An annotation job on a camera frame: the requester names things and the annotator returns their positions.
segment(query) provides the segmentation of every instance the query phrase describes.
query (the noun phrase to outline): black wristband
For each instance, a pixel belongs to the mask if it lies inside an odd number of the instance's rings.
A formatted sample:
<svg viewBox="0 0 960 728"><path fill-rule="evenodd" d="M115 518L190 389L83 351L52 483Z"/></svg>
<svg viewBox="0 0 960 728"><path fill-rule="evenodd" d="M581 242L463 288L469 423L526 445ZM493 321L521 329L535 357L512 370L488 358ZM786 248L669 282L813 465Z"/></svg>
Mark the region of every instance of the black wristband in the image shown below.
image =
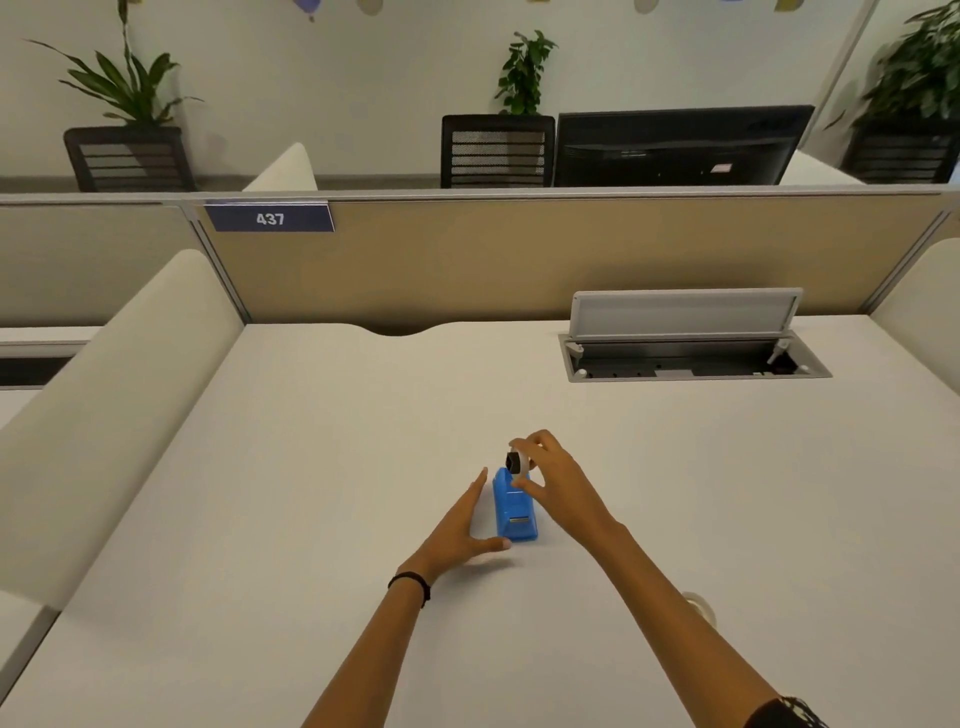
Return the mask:
<svg viewBox="0 0 960 728"><path fill-rule="evenodd" d="M387 584L387 589L390 589L392 586L394 586L394 582L398 579L413 579L423 587L423 603L420 605L420 608L423 609L423 607L426 606L426 603L430 601L430 585L426 583L426 579L424 579L415 571L403 571L390 580L390 583Z"/></svg>

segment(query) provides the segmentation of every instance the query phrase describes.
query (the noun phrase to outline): computer monitor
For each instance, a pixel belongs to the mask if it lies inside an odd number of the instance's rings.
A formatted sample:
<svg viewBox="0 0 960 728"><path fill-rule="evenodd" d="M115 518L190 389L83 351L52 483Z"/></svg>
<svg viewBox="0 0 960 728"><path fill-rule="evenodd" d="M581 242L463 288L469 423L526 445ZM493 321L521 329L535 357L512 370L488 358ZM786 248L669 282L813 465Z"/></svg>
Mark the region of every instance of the computer monitor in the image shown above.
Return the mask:
<svg viewBox="0 0 960 728"><path fill-rule="evenodd" d="M778 184L811 106L562 113L557 187Z"/></svg>

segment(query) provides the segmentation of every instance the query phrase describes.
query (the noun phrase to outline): potted plant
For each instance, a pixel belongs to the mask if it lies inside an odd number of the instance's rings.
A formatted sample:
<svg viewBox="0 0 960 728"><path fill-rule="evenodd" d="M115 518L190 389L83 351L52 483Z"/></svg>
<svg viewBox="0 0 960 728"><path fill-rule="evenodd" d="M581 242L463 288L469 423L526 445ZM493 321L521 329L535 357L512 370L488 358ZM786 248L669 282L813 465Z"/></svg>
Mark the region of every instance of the potted plant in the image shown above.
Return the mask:
<svg viewBox="0 0 960 728"><path fill-rule="evenodd" d="M500 76L500 90L493 98L503 96L503 110L500 113L536 114L540 108L540 80L543 78L543 64L550 52L557 47L552 40L534 31L536 38L528 38L523 33L514 33L518 41L510 44L510 59L503 64Z"/></svg>
<svg viewBox="0 0 960 728"><path fill-rule="evenodd" d="M841 164L864 182L947 182L960 154L960 0L906 24Z"/></svg>
<svg viewBox="0 0 960 728"><path fill-rule="evenodd" d="M76 56L63 53L59 48L55 48L49 43L40 40L29 40L28 42L55 51L73 63L75 67L67 70L71 81L61 79L60 83L109 105L112 110L105 111L104 116L108 119L122 121L126 125L121 129L95 127L70 130L70 132L83 132L88 137L95 137L98 130L109 131L111 142L123 143L128 146L132 155L141 161L145 174L149 177L152 174L152 169L156 170L155 166L143 163L144 157L156 153L151 151L149 145L160 143L172 145L174 147L174 158L182 160L185 164L186 157L183 153L181 131L179 128L171 126L173 110L188 99L196 101L202 101L203 99L198 99L195 96L179 96L166 103L160 100L157 93L160 85L167 74L179 67L179 64L171 60L169 53L163 53L148 66L132 52L128 33L129 2L130 0L118 0L117 2L117 13L123 28L124 47L123 61L119 64L114 63L98 51L96 53L96 64L99 69L95 69L92 64L87 64ZM70 149L69 144L68 151L71 153L71 161L74 162L74 169L78 172L79 180L81 170L78 168L78 160L75 158L78 152ZM192 185L192 175L189 175L188 169L186 174L189 176L189 184Z"/></svg>

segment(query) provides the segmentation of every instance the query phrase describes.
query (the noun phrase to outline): finger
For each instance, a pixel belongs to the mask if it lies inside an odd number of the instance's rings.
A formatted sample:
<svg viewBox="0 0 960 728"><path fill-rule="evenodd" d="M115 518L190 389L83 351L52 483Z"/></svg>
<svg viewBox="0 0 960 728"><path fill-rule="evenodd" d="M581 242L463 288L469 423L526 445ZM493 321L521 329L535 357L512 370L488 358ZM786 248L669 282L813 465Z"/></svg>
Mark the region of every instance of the finger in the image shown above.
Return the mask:
<svg viewBox="0 0 960 728"><path fill-rule="evenodd" d="M480 474L477 475L476 480L470 483L470 487L467 488L467 492L463 494L462 498L469 504L470 510L473 510L476 507L477 501L480 499L480 494L483 493L483 487L487 484L487 469L484 468L480 471Z"/></svg>
<svg viewBox="0 0 960 728"><path fill-rule="evenodd" d="M533 470L537 466L538 461L542 462L547 458L547 452L545 449L541 448L536 443L532 443L529 440L524 440L522 437L511 440L510 447L515 449L517 452L522 452L527 456L527 459L530 461L530 470Z"/></svg>
<svg viewBox="0 0 960 728"><path fill-rule="evenodd" d="M564 449L564 446L561 445L557 438L548 429L540 429L534 432L530 437L527 438L532 443L537 443L542 446L547 452L556 452L557 450Z"/></svg>
<svg viewBox="0 0 960 728"><path fill-rule="evenodd" d="M544 488L542 485L535 483L533 480L528 480L525 477L515 477L510 484L514 488L519 488L537 503L543 503L543 496L546 494L546 488Z"/></svg>
<svg viewBox="0 0 960 728"><path fill-rule="evenodd" d="M474 556L482 553L495 553L497 551L506 551L513 542L510 539L501 539L499 537L492 539L470 539L470 550Z"/></svg>

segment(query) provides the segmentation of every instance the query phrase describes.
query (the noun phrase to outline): white cushioned divider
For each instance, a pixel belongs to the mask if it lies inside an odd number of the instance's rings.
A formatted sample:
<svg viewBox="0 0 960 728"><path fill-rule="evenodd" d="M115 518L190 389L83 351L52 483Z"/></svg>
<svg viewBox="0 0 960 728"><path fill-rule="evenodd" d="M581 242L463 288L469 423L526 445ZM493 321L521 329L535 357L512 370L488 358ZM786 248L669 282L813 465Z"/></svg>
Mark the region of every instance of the white cushioned divider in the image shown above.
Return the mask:
<svg viewBox="0 0 960 728"><path fill-rule="evenodd" d="M306 147L297 142L280 155L244 192L316 192L317 180Z"/></svg>
<svg viewBox="0 0 960 728"><path fill-rule="evenodd" d="M64 607L242 329L178 253L0 430L0 589Z"/></svg>
<svg viewBox="0 0 960 728"><path fill-rule="evenodd" d="M931 246L873 319L960 393L960 238Z"/></svg>

